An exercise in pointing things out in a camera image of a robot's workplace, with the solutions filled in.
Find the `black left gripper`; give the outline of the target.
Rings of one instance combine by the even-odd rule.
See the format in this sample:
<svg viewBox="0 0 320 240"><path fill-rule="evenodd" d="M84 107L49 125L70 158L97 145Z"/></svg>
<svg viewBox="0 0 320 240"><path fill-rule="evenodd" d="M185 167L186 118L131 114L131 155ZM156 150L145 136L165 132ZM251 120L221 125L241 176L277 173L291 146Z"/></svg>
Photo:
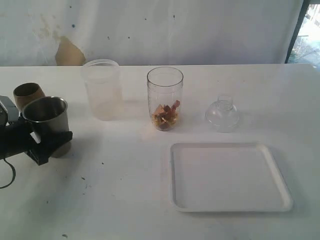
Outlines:
<svg viewBox="0 0 320 240"><path fill-rule="evenodd" d="M27 121L20 117L17 121L0 127L0 158L9 158L25 153L38 166L49 162L53 153L73 139L72 131L50 133L39 143L31 136L33 132Z"/></svg>

